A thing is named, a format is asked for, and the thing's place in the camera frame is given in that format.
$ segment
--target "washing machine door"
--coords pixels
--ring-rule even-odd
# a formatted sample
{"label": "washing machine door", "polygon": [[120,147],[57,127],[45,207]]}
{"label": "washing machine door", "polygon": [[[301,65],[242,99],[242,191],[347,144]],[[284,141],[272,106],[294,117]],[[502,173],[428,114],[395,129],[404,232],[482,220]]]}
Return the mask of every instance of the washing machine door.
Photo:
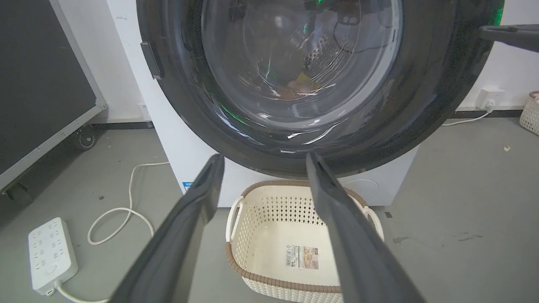
{"label": "washing machine door", "polygon": [[229,159],[337,176],[409,151],[466,96],[491,0],[138,0],[142,49],[185,123]]}

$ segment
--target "floor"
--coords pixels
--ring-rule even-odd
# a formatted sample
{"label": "floor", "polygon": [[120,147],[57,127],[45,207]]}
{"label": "floor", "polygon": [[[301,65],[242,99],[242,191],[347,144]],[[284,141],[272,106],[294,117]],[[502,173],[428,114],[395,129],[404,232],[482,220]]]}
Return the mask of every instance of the floor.
{"label": "floor", "polygon": [[[538,150],[539,137],[504,118],[443,127],[422,144],[394,204],[376,211],[388,247],[427,301],[539,301]],[[35,202],[0,205],[1,302],[67,301],[31,287],[26,236],[49,219],[67,222],[79,272],[65,288],[85,300],[108,297],[149,240],[138,218],[100,246],[89,245],[86,235],[100,214],[128,205],[135,165],[166,161],[153,130],[110,130],[89,151],[60,146],[51,154],[25,177]],[[135,175],[135,209],[154,226],[180,195],[168,166]],[[218,210],[205,228],[190,301],[278,302],[251,291],[230,268],[227,212]],[[103,239],[124,217],[111,215],[92,237]]]}

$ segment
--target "white power strip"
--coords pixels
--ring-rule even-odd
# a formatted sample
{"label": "white power strip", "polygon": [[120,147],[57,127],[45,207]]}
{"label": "white power strip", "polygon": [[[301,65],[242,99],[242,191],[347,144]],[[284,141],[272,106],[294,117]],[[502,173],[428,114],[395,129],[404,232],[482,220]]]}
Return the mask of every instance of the white power strip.
{"label": "white power strip", "polygon": [[32,287],[52,295],[54,282],[64,283],[79,270],[66,223],[54,218],[28,234]]}

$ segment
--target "sticker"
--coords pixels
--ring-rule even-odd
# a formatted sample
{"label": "sticker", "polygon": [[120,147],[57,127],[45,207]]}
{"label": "sticker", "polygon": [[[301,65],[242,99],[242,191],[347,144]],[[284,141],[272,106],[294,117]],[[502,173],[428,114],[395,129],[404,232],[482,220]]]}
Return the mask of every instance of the sticker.
{"label": "sticker", "polygon": [[286,245],[286,266],[308,270],[318,269],[318,248]]}
{"label": "sticker", "polygon": [[182,185],[183,191],[186,192],[191,187],[191,185],[193,185],[193,182],[182,182]]}

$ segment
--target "laundry basket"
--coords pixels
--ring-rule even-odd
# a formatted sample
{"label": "laundry basket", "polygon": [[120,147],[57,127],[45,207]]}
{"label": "laundry basket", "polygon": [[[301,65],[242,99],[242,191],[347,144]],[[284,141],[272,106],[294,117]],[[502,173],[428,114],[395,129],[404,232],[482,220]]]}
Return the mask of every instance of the laundry basket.
{"label": "laundry basket", "polygon": [[[383,240],[374,211],[346,192]],[[252,290],[295,302],[343,301],[328,229],[314,210],[308,182],[247,188],[230,209],[225,238],[230,265]]]}
{"label": "laundry basket", "polygon": [[539,136],[539,91],[531,92],[530,97],[520,115],[520,125]]}

